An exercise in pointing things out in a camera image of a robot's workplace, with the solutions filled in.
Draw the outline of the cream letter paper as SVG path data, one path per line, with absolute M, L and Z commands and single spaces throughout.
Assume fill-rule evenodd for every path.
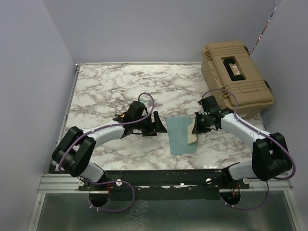
M 191 123 L 187 128 L 187 144 L 197 142 L 197 135 L 193 134 L 194 123 Z

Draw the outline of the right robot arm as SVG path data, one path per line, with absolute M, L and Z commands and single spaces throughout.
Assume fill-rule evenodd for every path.
M 257 178 L 268 181 L 292 168 L 287 156 L 285 138 L 280 133 L 268 133 L 242 120 L 233 110 L 221 109 L 214 96 L 201 99 L 198 104 L 202 110 L 195 113 L 192 134 L 203 134 L 223 129 L 252 149 L 252 160 L 227 167 L 221 176 L 221 183 L 232 188 L 244 178 Z

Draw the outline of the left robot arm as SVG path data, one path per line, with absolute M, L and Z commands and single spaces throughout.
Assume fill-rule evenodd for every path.
M 94 189 L 101 190 L 106 185 L 105 171 L 90 161 L 94 149 L 133 134 L 134 130 L 141 131 L 144 137 L 167 133 L 157 111 L 148 112 L 143 103 L 133 101 L 126 112 L 100 128 L 85 131 L 76 126 L 71 127 L 51 158 L 59 169 L 72 177 L 86 178 Z

